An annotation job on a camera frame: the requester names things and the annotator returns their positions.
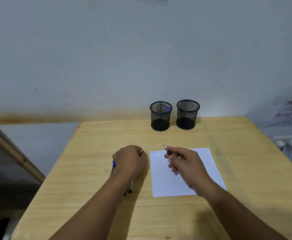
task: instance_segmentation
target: left hand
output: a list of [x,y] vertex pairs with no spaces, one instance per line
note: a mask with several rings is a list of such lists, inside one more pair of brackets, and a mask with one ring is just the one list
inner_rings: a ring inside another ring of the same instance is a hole
[[133,180],[143,169],[147,157],[140,146],[128,145],[120,148],[119,153],[113,154],[113,160],[116,172],[124,173]]

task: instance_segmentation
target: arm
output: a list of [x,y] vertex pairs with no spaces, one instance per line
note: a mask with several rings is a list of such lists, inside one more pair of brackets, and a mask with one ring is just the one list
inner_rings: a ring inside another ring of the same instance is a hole
[[100,190],[49,240],[107,239],[120,201],[147,160],[141,147],[129,145],[113,155],[116,170]]
[[184,181],[204,197],[232,240],[287,240],[268,226],[208,175],[198,153],[192,150],[168,147],[173,155],[169,167],[179,171]]

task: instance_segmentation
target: hand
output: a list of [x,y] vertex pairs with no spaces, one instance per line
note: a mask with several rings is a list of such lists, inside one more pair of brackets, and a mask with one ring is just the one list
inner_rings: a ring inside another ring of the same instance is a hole
[[147,157],[141,147],[128,145],[120,148],[119,153],[113,154],[113,160],[116,163],[116,172],[124,173],[133,180],[143,169]]
[[214,185],[214,181],[208,175],[198,153],[180,147],[168,146],[168,149],[172,152],[170,156],[165,154],[165,158],[170,160],[168,167],[172,168],[174,173],[179,171],[186,184],[198,195],[204,196]]

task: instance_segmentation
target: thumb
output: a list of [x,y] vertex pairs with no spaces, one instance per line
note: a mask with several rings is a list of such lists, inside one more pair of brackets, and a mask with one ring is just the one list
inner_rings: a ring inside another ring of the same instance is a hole
[[168,158],[177,168],[185,162],[184,159],[177,157],[176,155],[170,155]]

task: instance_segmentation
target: wooden frame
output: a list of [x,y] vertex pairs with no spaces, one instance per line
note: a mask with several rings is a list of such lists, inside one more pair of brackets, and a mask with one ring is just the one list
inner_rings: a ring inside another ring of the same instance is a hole
[[43,183],[45,176],[36,168],[28,157],[0,130],[0,145],[12,156],[16,163],[38,182]]

